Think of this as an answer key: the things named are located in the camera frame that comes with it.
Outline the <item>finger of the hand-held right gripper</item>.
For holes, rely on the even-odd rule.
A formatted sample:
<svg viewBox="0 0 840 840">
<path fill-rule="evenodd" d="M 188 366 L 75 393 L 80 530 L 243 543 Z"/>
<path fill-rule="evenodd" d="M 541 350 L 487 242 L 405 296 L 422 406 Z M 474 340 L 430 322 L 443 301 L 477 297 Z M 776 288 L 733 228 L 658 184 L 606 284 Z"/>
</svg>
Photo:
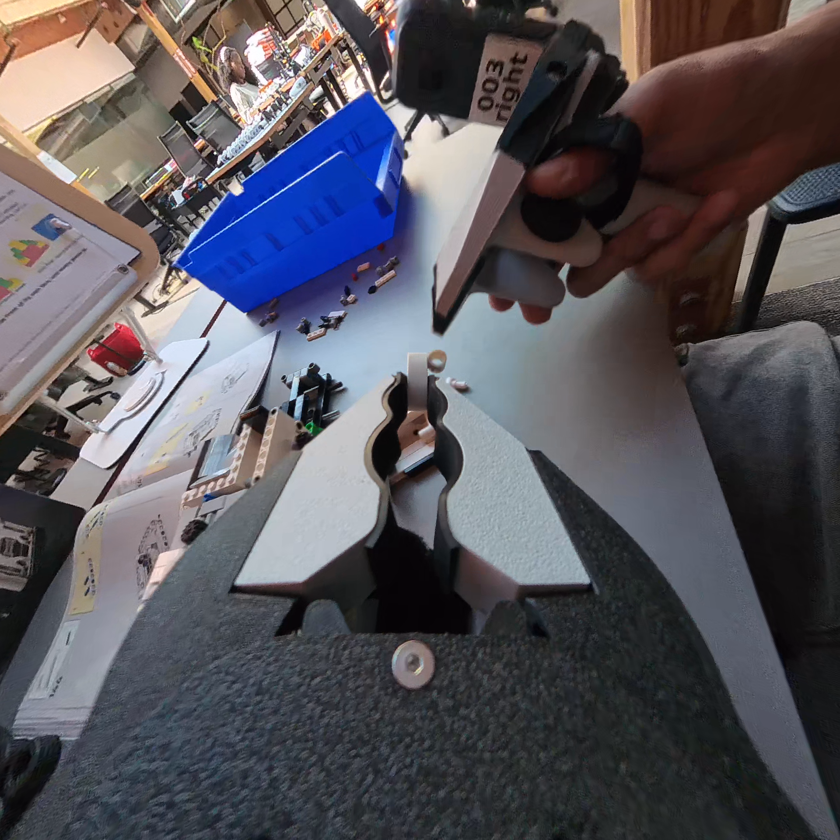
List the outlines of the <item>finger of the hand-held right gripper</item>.
<svg viewBox="0 0 840 840">
<path fill-rule="evenodd" d="M 434 264 L 432 329 L 444 335 L 469 291 L 480 258 L 525 175 L 524 165 L 494 150 Z"/>
</svg>

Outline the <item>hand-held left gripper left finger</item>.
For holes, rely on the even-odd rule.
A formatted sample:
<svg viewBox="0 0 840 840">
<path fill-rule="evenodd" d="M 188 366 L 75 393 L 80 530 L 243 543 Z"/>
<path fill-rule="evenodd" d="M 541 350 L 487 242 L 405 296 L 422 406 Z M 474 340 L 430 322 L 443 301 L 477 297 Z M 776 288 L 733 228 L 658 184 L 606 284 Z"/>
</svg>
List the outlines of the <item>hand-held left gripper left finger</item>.
<svg viewBox="0 0 840 840">
<path fill-rule="evenodd" d="M 387 376 L 305 448 L 234 588 L 290 597 L 368 597 L 369 550 L 391 505 L 407 414 L 404 373 Z"/>
</svg>

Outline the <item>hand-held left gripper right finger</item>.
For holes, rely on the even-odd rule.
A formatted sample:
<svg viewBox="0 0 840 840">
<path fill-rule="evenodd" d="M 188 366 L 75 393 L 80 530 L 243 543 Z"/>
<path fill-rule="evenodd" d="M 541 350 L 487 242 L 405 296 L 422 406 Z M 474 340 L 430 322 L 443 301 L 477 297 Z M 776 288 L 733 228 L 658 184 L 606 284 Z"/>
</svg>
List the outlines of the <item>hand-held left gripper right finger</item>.
<svg viewBox="0 0 840 840">
<path fill-rule="evenodd" d="M 590 589 L 591 576 L 525 445 L 435 377 L 427 410 L 445 478 L 434 534 L 444 588 L 483 614 L 500 602 Z"/>
</svg>

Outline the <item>small white lego connector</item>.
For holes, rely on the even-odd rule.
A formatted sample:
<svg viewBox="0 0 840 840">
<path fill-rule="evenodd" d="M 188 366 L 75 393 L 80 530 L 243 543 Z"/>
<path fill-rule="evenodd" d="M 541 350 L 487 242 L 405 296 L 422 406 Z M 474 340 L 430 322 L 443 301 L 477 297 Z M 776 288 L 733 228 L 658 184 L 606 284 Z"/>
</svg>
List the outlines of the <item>small white lego connector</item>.
<svg viewBox="0 0 840 840">
<path fill-rule="evenodd" d="M 407 409 L 410 413 L 427 410 L 428 381 L 445 370 L 447 354 L 443 350 L 410 352 L 406 357 Z"/>
</svg>

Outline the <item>white grey green lego vehicle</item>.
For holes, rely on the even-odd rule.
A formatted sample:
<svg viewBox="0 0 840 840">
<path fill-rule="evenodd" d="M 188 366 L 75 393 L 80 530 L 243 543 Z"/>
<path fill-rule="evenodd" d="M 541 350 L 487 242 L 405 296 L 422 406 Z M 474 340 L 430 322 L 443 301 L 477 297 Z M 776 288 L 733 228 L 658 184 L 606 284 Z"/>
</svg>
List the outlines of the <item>white grey green lego vehicle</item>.
<svg viewBox="0 0 840 840">
<path fill-rule="evenodd" d="M 269 374 L 233 431 L 202 443 L 182 493 L 174 543 L 150 567 L 142 602 L 215 520 L 339 416 L 334 403 L 344 389 L 340 379 L 313 362 Z"/>
</svg>

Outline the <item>scattered small lego pieces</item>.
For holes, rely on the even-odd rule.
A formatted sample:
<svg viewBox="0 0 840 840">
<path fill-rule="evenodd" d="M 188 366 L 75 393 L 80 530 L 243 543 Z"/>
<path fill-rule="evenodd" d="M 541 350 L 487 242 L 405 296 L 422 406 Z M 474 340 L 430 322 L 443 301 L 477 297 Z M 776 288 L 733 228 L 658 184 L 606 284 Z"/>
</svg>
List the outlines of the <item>scattered small lego pieces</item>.
<svg viewBox="0 0 840 840">
<path fill-rule="evenodd" d="M 320 340 L 328 333 L 338 331 L 348 316 L 349 308 L 360 301 L 360 294 L 365 291 L 374 295 L 397 276 L 397 269 L 401 265 L 399 256 L 393 255 L 379 265 L 369 260 L 360 263 L 350 273 L 350 284 L 342 287 L 339 294 L 339 306 L 327 313 L 320 314 L 316 319 L 302 316 L 294 326 L 294 331 L 307 341 Z"/>
</svg>

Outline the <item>lego instruction booklet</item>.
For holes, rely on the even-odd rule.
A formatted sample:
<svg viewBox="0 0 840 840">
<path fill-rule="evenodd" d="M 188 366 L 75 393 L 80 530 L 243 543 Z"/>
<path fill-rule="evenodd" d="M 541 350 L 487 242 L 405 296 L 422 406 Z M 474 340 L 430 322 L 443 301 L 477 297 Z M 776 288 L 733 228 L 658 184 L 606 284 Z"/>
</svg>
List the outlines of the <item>lego instruction booklet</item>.
<svg viewBox="0 0 840 840">
<path fill-rule="evenodd" d="M 83 519 L 66 610 L 17 709 L 16 737 L 81 735 L 159 556 L 182 545 L 182 496 L 203 446 L 234 432 L 278 337 L 269 333 L 187 378 L 126 464 L 117 495 Z"/>
</svg>

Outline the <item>person's right hand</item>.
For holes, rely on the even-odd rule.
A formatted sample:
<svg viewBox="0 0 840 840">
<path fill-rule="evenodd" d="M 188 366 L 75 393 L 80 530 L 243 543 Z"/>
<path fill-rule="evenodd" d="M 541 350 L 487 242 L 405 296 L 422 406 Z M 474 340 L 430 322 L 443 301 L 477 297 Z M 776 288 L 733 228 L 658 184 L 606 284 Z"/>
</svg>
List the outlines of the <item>person's right hand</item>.
<svg viewBox="0 0 840 840">
<path fill-rule="evenodd" d="M 796 178 L 809 155 L 786 120 L 798 102 L 793 33 L 684 56 L 626 91 L 616 109 L 642 132 L 643 174 L 700 202 L 692 213 L 659 206 L 616 234 L 593 265 L 570 269 L 572 296 L 627 270 L 654 286 L 680 278 L 727 226 Z"/>
</svg>

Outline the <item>blue plastic bin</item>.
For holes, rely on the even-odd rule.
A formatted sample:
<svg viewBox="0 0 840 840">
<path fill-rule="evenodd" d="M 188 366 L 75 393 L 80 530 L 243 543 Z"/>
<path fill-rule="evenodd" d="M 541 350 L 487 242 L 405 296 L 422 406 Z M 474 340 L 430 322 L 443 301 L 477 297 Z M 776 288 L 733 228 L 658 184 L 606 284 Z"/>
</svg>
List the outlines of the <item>blue plastic bin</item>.
<svg viewBox="0 0 840 840">
<path fill-rule="evenodd" d="M 403 153 L 365 92 L 226 194 L 175 265 L 251 312 L 392 237 Z"/>
</svg>

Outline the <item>white board stand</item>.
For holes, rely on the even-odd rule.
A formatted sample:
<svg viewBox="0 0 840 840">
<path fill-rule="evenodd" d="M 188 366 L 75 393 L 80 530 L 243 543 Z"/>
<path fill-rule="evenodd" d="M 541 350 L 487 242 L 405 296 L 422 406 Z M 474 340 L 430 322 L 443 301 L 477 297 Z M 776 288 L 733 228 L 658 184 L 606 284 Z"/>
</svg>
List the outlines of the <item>white board stand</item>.
<svg viewBox="0 0 840 840">
<path fill-rule="evenodd" d="M 47 395 L 38 403 L 87 429 L 89 437 L 80 457 L 101 469 L 117 465 L 127 450 L 144 434 L 156 414 L 177 390 L 209 342 L 206 338 L 170 343 L 147 362 L 130 388 L 102 420 L 89 422 Z"/>
</svg>

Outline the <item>long wooden desk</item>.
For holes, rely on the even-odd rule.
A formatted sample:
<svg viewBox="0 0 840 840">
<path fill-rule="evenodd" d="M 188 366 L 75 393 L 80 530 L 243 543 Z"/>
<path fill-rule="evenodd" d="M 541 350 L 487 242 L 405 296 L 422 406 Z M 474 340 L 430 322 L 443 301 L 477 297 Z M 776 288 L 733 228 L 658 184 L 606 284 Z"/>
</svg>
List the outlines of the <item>long wooden desk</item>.
<svg viewBox="0 0 840 840">
<path fill-rule="evenodd" d="M 341 81 L 343 49 L 351 66 L 359 69 L 349 35 L 341 30 L 301 69 L 299 78 L 305 82 L 296 95 L 292 95 L 296 82 L 287 81 L 258 105 L 257 119 L 220 155 L 220 165 L 204 177 L 206 184 L 214 185 L 238 172 L 250 173 L 252 159 L 264 147 L 281 151 L 294 140 L 297 132 L 305 128 L 304 123 L 315 120 L 319 114 L 319 105 L 314 100 L 318 89 L 333 112 L 348 104 L 350 95 Z"/>
</svg>

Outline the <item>red bag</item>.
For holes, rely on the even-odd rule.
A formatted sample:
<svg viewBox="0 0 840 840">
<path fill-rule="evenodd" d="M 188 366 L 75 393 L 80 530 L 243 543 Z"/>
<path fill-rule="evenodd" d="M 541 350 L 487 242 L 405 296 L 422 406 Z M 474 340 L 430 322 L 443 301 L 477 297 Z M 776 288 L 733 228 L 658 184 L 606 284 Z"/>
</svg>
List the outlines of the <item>red bag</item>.
<svg viewBox="0 0 840 840">
<path fill-rule="evenodd" d="M 131 375 L 145 362 L 137 336 L 131 327 L 119 322 L 103 338 L 91 342 L 87 356 L 92 363 L 118 377 Z"/>
</svg>

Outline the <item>black office chair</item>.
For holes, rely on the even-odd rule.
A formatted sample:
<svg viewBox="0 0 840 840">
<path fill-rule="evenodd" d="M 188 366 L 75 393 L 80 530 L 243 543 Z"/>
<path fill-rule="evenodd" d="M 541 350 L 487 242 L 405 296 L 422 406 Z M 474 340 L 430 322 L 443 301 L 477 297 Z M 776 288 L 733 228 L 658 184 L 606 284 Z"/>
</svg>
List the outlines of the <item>black office chair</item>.
<svg viewBox="0 0 840 840">
<path fill-rule="evenodd" d="M 786 229 L 838 214 L 839 164 L 803 174 L 767 202 L 759 243 L 736 321 L 737 333 L 750 331 L 758 320 Z"/>
</svg>

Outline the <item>person's grey pants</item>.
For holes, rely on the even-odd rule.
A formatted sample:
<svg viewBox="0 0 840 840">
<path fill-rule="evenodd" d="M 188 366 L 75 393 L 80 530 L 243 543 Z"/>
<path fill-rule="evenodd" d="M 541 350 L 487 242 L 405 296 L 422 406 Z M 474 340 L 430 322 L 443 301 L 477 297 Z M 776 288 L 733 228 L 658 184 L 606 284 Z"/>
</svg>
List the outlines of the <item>person's grey pants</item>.
<svg viewBox="0 0 840 840">
<path fill-rule="evenodd" d="M 677 357 L 838 817 L 838 337 L 790 322 Z"/>
</svg>

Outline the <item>dark printed booklet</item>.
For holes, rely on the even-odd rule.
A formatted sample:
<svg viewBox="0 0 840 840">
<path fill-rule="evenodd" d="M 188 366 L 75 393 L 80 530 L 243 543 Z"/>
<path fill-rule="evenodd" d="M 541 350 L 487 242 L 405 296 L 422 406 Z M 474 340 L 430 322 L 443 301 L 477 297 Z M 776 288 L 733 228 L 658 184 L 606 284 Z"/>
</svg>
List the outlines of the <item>dark printed booklet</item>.
<svg viewBox="0 0 840 840">
<path fill-rule="evenodd" d="M 86 512 L 1 487 L 1 672 L 6 671 L 51 582 L 74 547 Z"/>
</svg>

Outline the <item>wooden instruction board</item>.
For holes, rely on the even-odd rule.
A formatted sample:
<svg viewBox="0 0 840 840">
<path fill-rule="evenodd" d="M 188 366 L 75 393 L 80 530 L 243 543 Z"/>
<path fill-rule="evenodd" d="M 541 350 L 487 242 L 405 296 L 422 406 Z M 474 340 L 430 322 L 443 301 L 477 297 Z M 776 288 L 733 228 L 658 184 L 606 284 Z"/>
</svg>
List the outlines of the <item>wooden instruction board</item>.
<svg viewBox="0 0 840 840">
<path fill-rule="evenodd" d="M 160 263 L 152 237 L 2 148 L 1 422 L 5 431 Z"/>
</svg>

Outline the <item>white lego beam frame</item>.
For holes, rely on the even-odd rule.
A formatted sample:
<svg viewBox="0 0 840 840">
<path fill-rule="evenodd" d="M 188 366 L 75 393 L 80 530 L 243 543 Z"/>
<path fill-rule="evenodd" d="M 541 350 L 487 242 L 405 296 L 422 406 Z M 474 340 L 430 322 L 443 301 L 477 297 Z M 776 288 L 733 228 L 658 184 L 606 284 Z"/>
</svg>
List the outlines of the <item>white lego beam frame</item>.
<svg viewBox="0 0 840 840">
<path fill-rule="evenodd" d="M 401 451 L 389 477 L 392 485 L 425 469 L 435 451 L 436 432 L 426 411 L 409 411 L 397 436 Z"/>
</svg>

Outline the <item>wooden post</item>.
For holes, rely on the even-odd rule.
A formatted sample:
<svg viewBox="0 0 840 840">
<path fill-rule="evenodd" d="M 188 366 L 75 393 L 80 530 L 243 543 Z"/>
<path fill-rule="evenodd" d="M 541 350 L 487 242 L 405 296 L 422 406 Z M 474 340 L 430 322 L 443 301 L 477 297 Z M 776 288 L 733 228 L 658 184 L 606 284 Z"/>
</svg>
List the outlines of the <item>wooden post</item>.
<svg viewBox="0 0 840 840">
<path fill-rule="evenodd" d="M 621 1 L 623 65 L 631 81 L 654 67 L 786 26 L 789 1 Z M 728 319 L 749 224 L 741 222 L 663 292 L 672 344 L 716 338 Z"/>
</svg>

